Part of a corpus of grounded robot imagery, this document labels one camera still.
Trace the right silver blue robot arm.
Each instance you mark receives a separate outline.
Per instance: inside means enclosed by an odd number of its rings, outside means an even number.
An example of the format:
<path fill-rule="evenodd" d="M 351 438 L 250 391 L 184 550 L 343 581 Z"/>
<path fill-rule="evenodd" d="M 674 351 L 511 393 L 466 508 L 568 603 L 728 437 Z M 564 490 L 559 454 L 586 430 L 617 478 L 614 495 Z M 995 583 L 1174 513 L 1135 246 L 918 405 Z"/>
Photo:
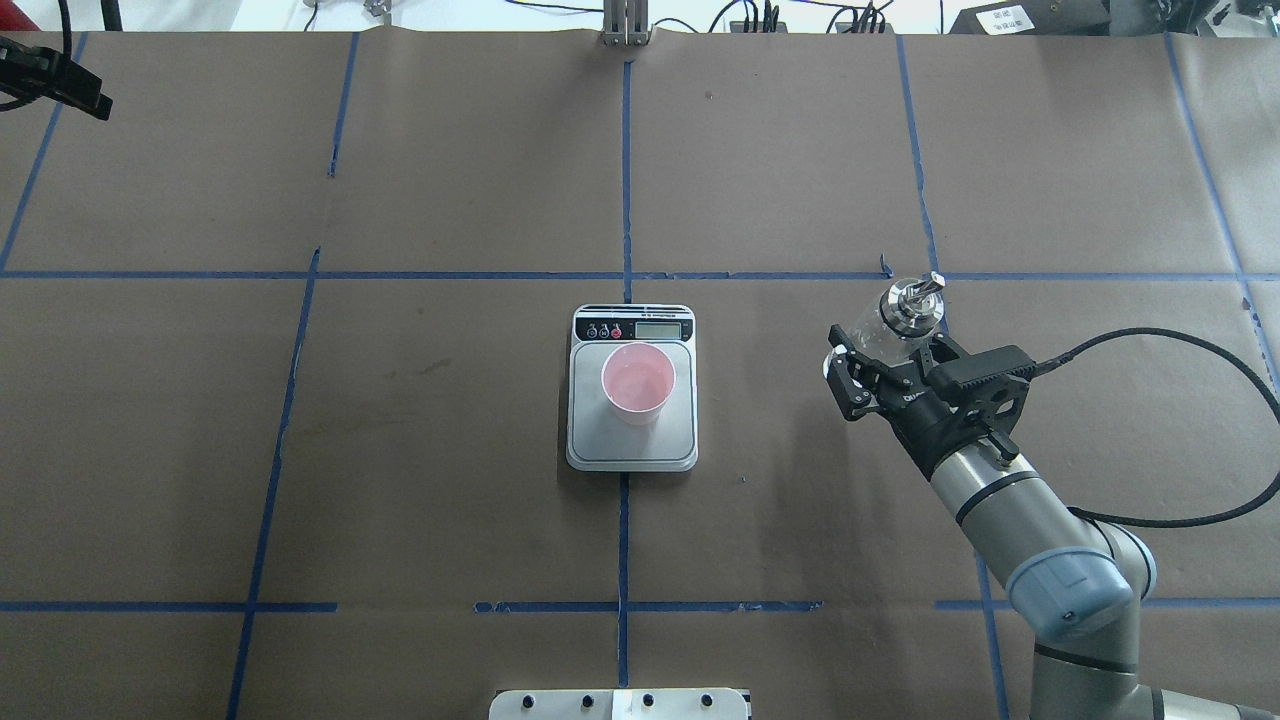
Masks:
<path fill-rule="evenodd" d="M 1137 327 L 1037 363 L 1016 346 L 969 354 L 937 333 L 890 365 L 829 328 L 823 375 L 845 420 L 876 414 L 931 484 L 1030 628 L 1033 719 L 1270 719 L 1272 712 L 1140 683 L 1140 611 L 1157 562 L 1140 528 L 1185 529 L 1244 516 L 1277 493 L 1199 518 L 1125 518 L 1065 505 L 1011 433 L 1030 383 L 1084 351 L 1130 336 L 1175 340 L 1238 369 L 1271 413 L 1277 398 L 1230 351 L 1192 334 Z"/>

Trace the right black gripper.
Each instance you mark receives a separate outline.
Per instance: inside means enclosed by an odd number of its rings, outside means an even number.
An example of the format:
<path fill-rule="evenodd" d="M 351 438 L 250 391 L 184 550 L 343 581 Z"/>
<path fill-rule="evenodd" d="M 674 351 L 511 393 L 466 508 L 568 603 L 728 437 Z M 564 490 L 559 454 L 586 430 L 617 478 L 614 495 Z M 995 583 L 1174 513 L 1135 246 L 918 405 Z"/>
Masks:
<path fill-rule="evenodd" d="M 951 336 L 933 334 L 906 364 L 886 366 L 867 355 L 864 334 L 861 324 L 833 324 L 828 333 L 831 351 L 823 361 L 823 378 L 846 421 L 870 414 L 884 416 L 927 479 L 945 459 L 980 439 L 989 441 L 1004 462 L 1020 454 L 1011 433 L 1030 382 L 1005 401 L 954 406 L 925 383 L 934 365 L 970 355 Z"/>

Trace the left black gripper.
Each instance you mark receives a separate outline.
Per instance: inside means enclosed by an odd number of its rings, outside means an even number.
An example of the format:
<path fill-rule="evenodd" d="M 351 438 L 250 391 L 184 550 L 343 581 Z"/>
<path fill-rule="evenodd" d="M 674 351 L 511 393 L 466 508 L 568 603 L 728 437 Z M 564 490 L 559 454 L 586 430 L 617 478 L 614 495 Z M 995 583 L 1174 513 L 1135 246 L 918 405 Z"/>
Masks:
<path fill-rule="evenodd" d="M 113 99 L 102 91 L 102 79 L 51 47 L 28 46 L 1 40 L 3 111 L 26 108 L 49 97 L 99 120 L 109 120 Z"/>

